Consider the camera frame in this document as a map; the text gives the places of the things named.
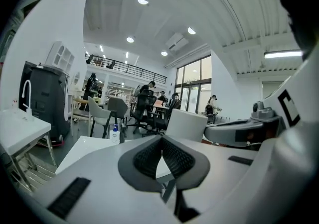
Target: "ceiling vent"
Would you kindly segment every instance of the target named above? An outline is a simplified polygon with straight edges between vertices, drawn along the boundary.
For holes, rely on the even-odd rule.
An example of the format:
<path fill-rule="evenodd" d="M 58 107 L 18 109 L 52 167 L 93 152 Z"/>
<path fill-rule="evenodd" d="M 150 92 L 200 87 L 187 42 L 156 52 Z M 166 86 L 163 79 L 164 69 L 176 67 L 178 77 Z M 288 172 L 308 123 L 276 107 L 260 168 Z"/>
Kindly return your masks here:
<path fill-rule="evenodd" d="M 188 40 L 180 33 L 176 33 L 166 42 L 166 46 L 170 51 L 178 51 L 186 44 L 188 44 Z"/>

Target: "gray floor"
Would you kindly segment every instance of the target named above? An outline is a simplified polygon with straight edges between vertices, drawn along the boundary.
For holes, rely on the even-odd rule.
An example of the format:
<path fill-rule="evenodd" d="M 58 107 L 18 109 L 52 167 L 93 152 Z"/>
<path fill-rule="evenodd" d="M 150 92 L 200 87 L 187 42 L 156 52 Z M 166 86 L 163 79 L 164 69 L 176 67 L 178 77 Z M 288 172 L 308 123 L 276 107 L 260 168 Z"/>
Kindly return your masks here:
<path fill-rule="evenodd" d="M 134 119 L 128 122 L 128 124 L 134 124 L 134 123 L 135 123 Z M 134 129 L 135 129 L 135 126 L 127 127 L 127 130 L 126 130 L 127 140 L 141 138 L 142 134 L 146 133 L 145 129 L 139 128 L 139 130 L 135 134 L 133 134 Z M 92 136 L 102 138 L 102 134 L 103 134 L 103 127 L 101 125 L 95 124 L 94 132 Z M 71 150 L 73 145 L 82 135 L 88 136 L 88 123 L 83 120 L 77 123 L 74 123 L 73 137 L 70 131 L 64 139 L 64 145 L 53 148 L 54 157 L 55 157 L 55 161 L 57 165 L 60 165 L 60 163 L 68 154 L 68 152 Z M 36 163 L 41 162 L 41 165 L 44 166 L 46 169 L 55 170 L 47 148 L 41 147 L 41 146 L 35 146 L 34 148 L 30 150 L 29 153 L 36 159 L 35 161 Z M 172 212 L 174 211 L 174 208 L 175 208 L 175 202 L 176 202 L 176 189 L 173 190 L 173 193 L 166 204 L 167 207 Z"/>

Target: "white faucet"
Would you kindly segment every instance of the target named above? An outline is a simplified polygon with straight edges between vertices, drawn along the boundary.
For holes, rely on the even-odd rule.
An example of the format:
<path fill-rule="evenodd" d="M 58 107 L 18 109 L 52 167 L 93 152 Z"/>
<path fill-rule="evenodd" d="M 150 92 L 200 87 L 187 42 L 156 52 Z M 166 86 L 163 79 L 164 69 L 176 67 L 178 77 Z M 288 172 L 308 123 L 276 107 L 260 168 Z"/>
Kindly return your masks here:
<path fill-rule="evenodd" d="M 31 81 L 26 80 L 23 85 L 23 92 L 22 92 L 22 98 L 24 98 L 24 91 L 26 83 L 29 83 L 29 106 L 23 103 L 23 105 L 26 107 L 26 113 L 28 114 L 29 119 L 32 119 L 32 109 L 31 109 Z"/>

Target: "railing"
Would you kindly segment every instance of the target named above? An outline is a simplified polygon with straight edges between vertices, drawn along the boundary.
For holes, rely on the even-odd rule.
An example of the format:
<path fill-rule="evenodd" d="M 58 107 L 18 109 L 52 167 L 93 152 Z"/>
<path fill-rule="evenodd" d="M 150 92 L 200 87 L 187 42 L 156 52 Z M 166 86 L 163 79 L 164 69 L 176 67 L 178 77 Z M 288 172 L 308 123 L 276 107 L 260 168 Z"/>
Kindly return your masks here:
<path fill-rule="evenodd" d="M 136 76 L 148 79 L 150 81 L 155 81 L 156 83 L 163 83 L 163 84 L 166 83 L 166 79 L 167 79 L 166 76 L 153 73 L 149 70 L 146 70 L 140 67 L 125 64 L 121 61 L 106 59 L 99 56 L 87 55 L 87 54 L 85 54 L 85 59 L 87 64 L 96 65 L 96 66 L 105 67 L 105 68 L 110 68 L 112 65 L 112 62 L 113 63 L 115 62 L 115 64 L 113 65 L 114 70 L 128 73 L 131 75 L 136 75 Z"/>

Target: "white cabinet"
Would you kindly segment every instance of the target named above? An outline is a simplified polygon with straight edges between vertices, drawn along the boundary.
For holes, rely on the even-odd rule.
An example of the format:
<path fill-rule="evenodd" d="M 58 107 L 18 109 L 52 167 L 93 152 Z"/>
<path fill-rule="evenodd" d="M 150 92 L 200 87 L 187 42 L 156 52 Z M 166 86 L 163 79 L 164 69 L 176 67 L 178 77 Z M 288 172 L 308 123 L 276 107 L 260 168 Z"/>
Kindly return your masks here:
<path fill-rule="evenodd" d="M 69 74 L 73 61 L 74 55 L 62 42 L 58 41 L 53 44 L 45 64 L 60 68 Z"/>

